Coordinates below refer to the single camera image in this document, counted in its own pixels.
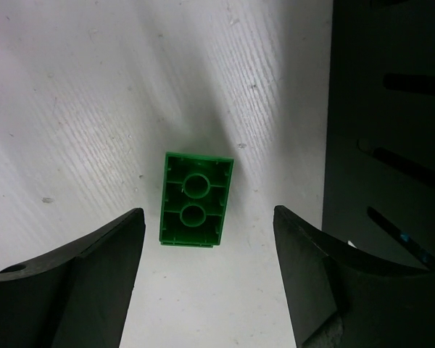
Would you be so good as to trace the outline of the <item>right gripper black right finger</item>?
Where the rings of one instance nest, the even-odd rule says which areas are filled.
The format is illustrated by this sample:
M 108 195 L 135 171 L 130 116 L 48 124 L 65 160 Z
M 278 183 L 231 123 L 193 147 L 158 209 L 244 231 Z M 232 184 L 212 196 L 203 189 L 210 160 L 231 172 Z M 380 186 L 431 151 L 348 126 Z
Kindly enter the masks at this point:
M 373 256 L 282 205 L 273 231 L 298 347 L 435 347 L 435 258 Z

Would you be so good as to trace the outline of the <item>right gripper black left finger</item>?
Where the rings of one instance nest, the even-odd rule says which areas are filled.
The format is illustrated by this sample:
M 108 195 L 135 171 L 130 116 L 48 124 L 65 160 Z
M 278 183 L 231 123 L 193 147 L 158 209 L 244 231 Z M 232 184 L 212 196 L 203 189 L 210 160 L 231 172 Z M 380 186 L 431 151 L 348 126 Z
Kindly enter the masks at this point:
M 144 245 L 135 208 L 0 271 L 0 347 L 118 347 Z

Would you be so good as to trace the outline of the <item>green notched lego brick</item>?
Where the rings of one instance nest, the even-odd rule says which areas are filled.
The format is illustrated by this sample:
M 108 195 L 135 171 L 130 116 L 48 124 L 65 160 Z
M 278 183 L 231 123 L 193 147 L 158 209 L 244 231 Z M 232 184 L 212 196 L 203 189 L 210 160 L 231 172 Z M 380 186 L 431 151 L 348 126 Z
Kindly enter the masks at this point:
M 220 245 L 234 159 L 165 154 L 159 242 L 163 246 Z

